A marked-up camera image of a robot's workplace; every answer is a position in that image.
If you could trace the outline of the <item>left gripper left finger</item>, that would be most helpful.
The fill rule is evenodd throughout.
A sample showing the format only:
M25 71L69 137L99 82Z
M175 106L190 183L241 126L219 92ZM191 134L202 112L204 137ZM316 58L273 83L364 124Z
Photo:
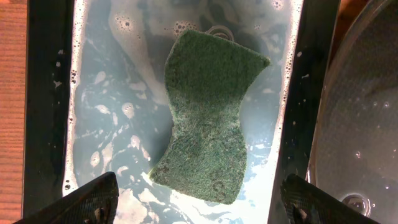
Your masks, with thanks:
M118 197L116 174L106 172L15 224L113 224Z

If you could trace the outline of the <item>green yellow sponge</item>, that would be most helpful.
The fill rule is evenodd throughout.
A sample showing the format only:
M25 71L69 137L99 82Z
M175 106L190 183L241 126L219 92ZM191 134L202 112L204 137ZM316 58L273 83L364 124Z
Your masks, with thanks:
M268 65L267 57L230 40L180 34L164 69L172 136L150 179L191 197L233 203L247 161L241 102Z

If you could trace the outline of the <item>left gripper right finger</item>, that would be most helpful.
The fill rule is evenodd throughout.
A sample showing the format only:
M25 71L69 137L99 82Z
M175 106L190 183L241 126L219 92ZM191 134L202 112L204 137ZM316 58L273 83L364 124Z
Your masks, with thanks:
M291 223L377 224L295 174L282 181L280 194Z

